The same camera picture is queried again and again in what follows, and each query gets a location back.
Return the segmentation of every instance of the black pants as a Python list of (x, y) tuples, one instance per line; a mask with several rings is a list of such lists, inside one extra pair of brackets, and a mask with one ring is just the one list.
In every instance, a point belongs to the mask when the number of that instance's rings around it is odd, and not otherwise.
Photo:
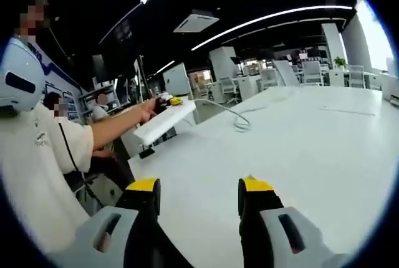
[[(92, 157), (89, 172), (84, 174), (86, 182), (93, 181), (101, 174), (113, 181), (122, 191), (135, 181), (129, 164), (119, 157)], [(83, 186), (81, 173), (77, 171), (65, 174), (64, 178), (73, 192)]]

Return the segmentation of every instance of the potted plant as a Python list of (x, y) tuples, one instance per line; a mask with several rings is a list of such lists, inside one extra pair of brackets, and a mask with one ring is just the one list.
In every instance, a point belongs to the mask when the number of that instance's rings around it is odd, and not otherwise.
[(335, 62), (335, 66), (338, 69), (344, 70), (345, 67), (347, 66), (347, 61), (344, 58), (340, 58), (338, 56), (337, 56), (337, 58), (334, 59), (334, 62)]

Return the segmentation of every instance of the white t-shirt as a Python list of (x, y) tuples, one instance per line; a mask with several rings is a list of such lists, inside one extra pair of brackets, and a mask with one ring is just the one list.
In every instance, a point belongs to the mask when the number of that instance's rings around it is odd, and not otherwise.
[(108, 113), (105, 111), (105, 109), (103, 108), (103, 106), (99, 105), (99, 104), (95, 104), (93, 106), (93, 119), (96, 120), (101, 120), (104, 117), (108, 116)]
[(80, 171), (88, 171), (93, 151), (90, 126), (38, 104), (31, 112), (0, 117), (0, 175), (9, 200), (28, 234), (44, 252), (69, 246), (89, 216), (65, 182), (74, 170), (58, 122)]

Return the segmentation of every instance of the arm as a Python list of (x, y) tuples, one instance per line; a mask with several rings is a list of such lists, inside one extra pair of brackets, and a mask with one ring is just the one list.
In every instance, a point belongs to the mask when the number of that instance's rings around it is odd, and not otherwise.
[(98, 158), (111, 158), (113, 157), (113, 152), (108, 151), (108, 150), (102, 150), (102, 151), (94, 151), (93, 152), (93, 157), (98, 157)]
[(106, 119), (99, 123), (94, 123), (93, 131), (93, 151), (110, 143), (120, 137), (127, 130), (133, 128), (138, 123), (147, 122), (151, 116), (155, 115), (155, 99), (148, 100), (142, 104), (134, 106), (128, 112), (117, 117)]

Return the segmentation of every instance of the black ceiling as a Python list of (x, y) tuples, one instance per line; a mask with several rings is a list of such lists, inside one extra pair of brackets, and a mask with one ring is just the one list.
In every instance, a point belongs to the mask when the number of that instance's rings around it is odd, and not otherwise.
[[(67, 56), (73, 54), (94, 54), (99, 51), (99, 41), (107, 31), (126, 13), (139, 4), (140, 0), (49, 0), (51, 29)], [(201, 59), (219, 47), (223, 42), (247, 32), (270, 25), (300, 19), (319, 17), (343, 17), (350, 19), (354, 11), (315, 10), (297, 12), (251, 24), (191, 51), (197, 44), (244, 22), (279, 11), (304, 6), (318, 5), (354, 6), (355, 0), (148, 0), (137, 7), (128, 17), (132, 36), (129, 53), (132, 57), (144, 56), (146, 74), (150, 75), (172, 60), (187, 61)], [(173, 30), (185, 19), (192, 9), (211, 11), (219, 21), (196, 34), (176, 34)], [(256, 47), (272, 47), (283, 42), (288, 47), (313, 45), (323, 41), (320, 23), (303, 22), (259, 31), (229, 43), (238, 54), (242, 50)], [(337, 21), (341, 27), (343, 21)], [(67, 70), (78, 82), (82, 71), (70, 68), (70, 62), (47, 32), (42, 36), (43, 49), (54, 61)]]

